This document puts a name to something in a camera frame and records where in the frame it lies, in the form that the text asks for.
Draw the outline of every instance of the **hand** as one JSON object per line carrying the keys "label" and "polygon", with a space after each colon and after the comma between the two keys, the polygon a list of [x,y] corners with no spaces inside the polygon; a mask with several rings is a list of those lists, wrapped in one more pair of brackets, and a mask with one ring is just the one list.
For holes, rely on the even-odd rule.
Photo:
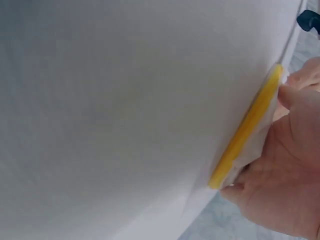
{"label": "hand", "polygon": [[269,129],[262,156],[221,195],[261,226],[316,240],[320,226],[320,93],[283,85],[290,110]]}
{"label": "hand", "polygon": [[[300,70],[288,77],[286,84],[297,90],[313,89],[320,92],[320,57],[306,61]],[[273,120],[276,121],[288,113],[289,111],[278,103]]]}

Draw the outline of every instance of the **gray floor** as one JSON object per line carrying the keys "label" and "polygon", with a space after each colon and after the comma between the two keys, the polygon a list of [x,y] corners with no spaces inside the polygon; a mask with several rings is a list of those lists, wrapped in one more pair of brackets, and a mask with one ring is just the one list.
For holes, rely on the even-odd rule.
{"label": "gray floor", "polygon": [[[309,0],[307,8],[317,11],[317,0]],[[301,31],[289,72],[299,70],[304,62],[320,56],[320,40],[316,31]],[[232,203],[218,194],[184,232],[179,240],[298,240],[278,232],[267,230],[241,216]]]}

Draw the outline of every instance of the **white vinyl wrap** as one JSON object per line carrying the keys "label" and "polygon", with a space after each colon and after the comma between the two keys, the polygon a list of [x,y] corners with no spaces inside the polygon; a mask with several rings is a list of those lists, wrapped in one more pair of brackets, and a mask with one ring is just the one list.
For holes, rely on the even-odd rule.
{"label": "white vinyl wrap", "polygon": [[300,4],[0,0],[0,239],[176,239]]}

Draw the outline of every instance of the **black object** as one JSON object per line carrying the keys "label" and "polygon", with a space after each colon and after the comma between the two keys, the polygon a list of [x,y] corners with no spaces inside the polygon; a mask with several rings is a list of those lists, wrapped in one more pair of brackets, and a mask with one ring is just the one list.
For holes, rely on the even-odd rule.
{"label": "black object", "polygon": [[320,15],[311,10],[304,10],[296,18],[297,23],[299,26],[306,32],[309,32],[312,28],[315,28],[320,35]]}

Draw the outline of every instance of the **yellow squeegee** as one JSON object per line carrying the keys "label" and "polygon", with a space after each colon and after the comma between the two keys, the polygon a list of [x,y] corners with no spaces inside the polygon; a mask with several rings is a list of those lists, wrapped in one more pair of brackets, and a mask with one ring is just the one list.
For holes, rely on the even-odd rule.
{"label": "yellow squeegee", "polygon": [[253,133],[255,127],[261,121],[271,103],[271,100],[278,91],[283,71],[284,69],[280,64],[276,64],[270,70],[270,74],[266,78],[265,84],[255,97],[254,102],[213,171],[209,181],[209,186],[211,188],[219,189],[222,187],[224,179],[233,167],[234,160],[241,153],[245,143]]}

